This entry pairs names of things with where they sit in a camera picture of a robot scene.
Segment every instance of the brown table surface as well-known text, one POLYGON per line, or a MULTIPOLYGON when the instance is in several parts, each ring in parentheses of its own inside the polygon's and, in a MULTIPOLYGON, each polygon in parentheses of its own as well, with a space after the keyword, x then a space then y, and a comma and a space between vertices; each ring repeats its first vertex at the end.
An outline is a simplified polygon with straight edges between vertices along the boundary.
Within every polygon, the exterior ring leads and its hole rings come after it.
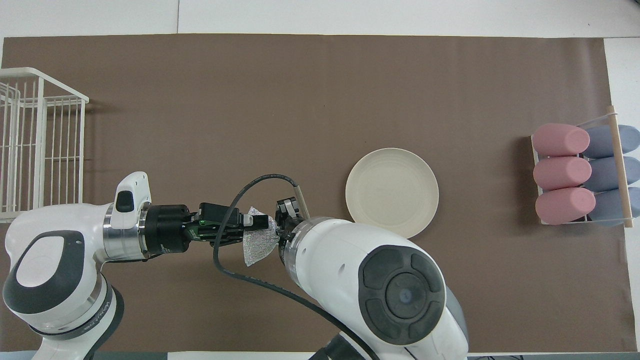
MULTIPOLYGON (((308 35, 7 38, 3 67, 35 67, 91 98, 85 201, 113 201, 129 172, 154 204, 228 204, 261 174, 305 191, 313 215, 350 219, 353 165, 383 147, 422 157, 440 186, 412 238, 460 300, 473 352, 630 351, 623 229, 540 225, 528 136, 610 103, 602 39, 308 35)), ((272 212, 277 181, 241 202, 272 212)), ((217 273, 207 244, 106 265, 125 317, 103 350, 313 351, 336 332, 281 296, 217 273)), ((276 254, 246 269, 296 289, 276 254)), ((0 261, 6 277, 8 258, 0 261)), ((0 312, 0 350, 38 336, 0 312)))

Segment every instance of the wire rack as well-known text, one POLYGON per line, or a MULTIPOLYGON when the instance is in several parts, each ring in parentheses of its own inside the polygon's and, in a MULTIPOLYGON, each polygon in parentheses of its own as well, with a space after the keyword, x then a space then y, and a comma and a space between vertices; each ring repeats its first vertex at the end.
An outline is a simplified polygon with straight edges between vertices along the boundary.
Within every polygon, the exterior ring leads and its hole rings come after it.
POLYGON ((0 222, 82 202, 87 96, 32 68, 0 69, 0 222))

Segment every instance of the round button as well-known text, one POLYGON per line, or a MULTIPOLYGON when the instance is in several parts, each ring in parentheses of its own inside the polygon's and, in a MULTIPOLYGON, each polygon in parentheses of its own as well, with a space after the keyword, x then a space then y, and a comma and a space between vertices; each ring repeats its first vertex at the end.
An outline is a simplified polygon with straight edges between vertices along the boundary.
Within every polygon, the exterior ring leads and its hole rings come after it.
POLYGON ((403 272, 387 284, 385 300, 393 315, 411 319, 419 315, 426 305, 427 284, 417 276, 403 272))

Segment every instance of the beige plate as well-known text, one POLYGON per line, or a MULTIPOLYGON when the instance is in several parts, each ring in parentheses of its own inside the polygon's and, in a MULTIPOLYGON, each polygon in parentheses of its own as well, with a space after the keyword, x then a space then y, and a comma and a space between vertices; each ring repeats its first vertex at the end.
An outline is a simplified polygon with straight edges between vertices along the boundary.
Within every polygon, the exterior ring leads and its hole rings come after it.
POLYGON ((345 195, 355 222, 405 238, 424 230, 438 209, 438 182, 429 165, 410 151, 391 147, 358 161, 345 195))

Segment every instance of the black cylindrical connector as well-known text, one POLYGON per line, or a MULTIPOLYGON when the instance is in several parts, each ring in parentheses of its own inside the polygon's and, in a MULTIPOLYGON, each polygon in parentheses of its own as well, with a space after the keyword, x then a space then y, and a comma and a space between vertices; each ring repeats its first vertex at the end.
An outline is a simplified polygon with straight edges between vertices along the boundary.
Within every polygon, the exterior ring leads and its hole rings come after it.
POLYGON ((145 243, 150 254, 185 252, 189 239, 182 235, 182 225, 189 221, 185 205, 155 205, 149 207, 145 221, 145 243))

